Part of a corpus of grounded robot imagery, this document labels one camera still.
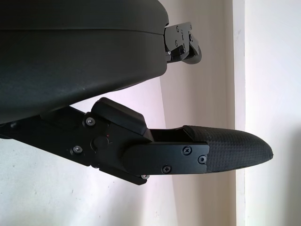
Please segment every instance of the black metal bracket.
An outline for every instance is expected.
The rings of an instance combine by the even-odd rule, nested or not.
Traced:
[[[165,51],[168,63],[183,61],[197,64],[201,61],[201,50],[191,30],[190,22],[165,28]]]
[[[206,173],[209,152],[182,128],[148,129],[141,114],[107,98],[86,114],[66,107],[3,124],[0,134],[137,185],[148,175]]]

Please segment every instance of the white wall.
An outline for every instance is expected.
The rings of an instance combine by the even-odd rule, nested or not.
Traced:
[[[159,78],[105,96],[165,128]],[[14,140],[0,139],[0,160],[1,226],[177,226],[171,176],[137,186]]]
[[[197,65],[169,64],[161,77],[166,126],[234,127],[231,0],[161,0],[170,25],[192,22]],[[235,172],[173,176],[179,226],[235,225]]]
[[[301,1],[246,1],[246,131],[273,160],[246,169],[246,225],[301,225]]]

